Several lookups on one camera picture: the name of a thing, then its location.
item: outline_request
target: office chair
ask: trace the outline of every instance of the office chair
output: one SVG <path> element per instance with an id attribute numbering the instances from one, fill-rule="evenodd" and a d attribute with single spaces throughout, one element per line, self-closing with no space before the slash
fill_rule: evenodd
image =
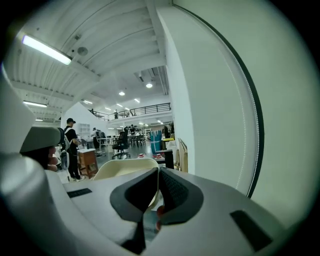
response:
<path id="1" fill-rule="evenodd" d="M 118 151 L 120 150 L 120 153 L 113 155 L 112 159 L 119 156 L 120 158 L 121 156 L 128 156 L 129 158 L 131 158 L 131 155 L 128 152 L 124 151 L 129 148 L 127 130 L 120 132 L 119 139 L 114 140 L 114 143 L 115 144 L 112 146 L 112 149 L 118 150 Z"/>

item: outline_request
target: black curved edge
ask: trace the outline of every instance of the black curved edge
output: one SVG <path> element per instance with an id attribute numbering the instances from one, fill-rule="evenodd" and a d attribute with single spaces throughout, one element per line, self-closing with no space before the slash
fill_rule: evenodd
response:
<path id="1" fill-rule="evenodd" d="M 159 189 L 165 209 L 160 218 L 162 225 L 187 222 L 198 213 L 204 202 L 200 188 L 165 167 L 160 169 Z"/>
<path id="2" fill-rule="evenodd" d="M 196 17 L 197 19 L 199 19 L 201 22 L 203 22 L 204 24 L 206 24 L 211 30 L 213 30 L 218 37 L 220 37 L 220 39 L 225 43 L 225 45 L 229 48 L 229 50 L 232 52 L 232 54 L 234 55 L 235 59 L 238 61 L 240 67 L 242 68 L 242 71 L 248 81 L 249 87 L 251 89 L 251 93 L 253 96 L 253 100 L 254 100 L 254 104 L 255 104 L 255 109 L 256 109 L 256 114 L 257 114 L 257 119 L 258 119 L 258 128 L 259 128 L 259 146 L 258 146 L 258 158 L 256 160 L 256 169 L 255 169 L 255 174 L 252 177 L 252 181 L 250 184 L 250 188 L 247 192 L 247 197 L 251 198 L 251 196 L 254 193 L 254 190 L 256 188 L 257 182 L 258 182 L 258 178 L 260 175 L 260 170 L 261 170 L 261 166 L 262 166 L 262 161 L 263 161 L 263 156 L 264 156 L 264 148 L 265 148 L 265 126 L 264 126 L 264 117 L 263 117 L 263 113 L 262 113 L 262 108 L 261 108 L 261 103 L 260 103 L 260 99 L 258 96 L 258 92 L 256 89 L 256 86 L 254 84 L 254 81 L 245 65 L 245 63 L 243 62 L 243 60 L 241 59 L 241 57 L 239 56 L 239 54 L 237 53 L 237 51 L 233 48 L 233 46 L 228 42 L 228 40 L 218 31 L 216 30 L 211 24 L 209 24 L 207 21 L 205 21 L 203 18 L 199 17 L 198 15 L 196 15 L 195 13 L 193 13 L 192 11 L 189 11 L 188 9 L 185 9 L 177 4 L 174 4 L 172 1 L 172 6 L 178 7 L 186 12 L 188 12 L 189 14 L 191 14 L 192 16 Z"/>
<path id="3" fill-rule="evenodd" d="M 158 168 L 117 186 L 110 194 L 110 203 L 126 221 L 142 221 L 144 212 L 158 189 Z"/>

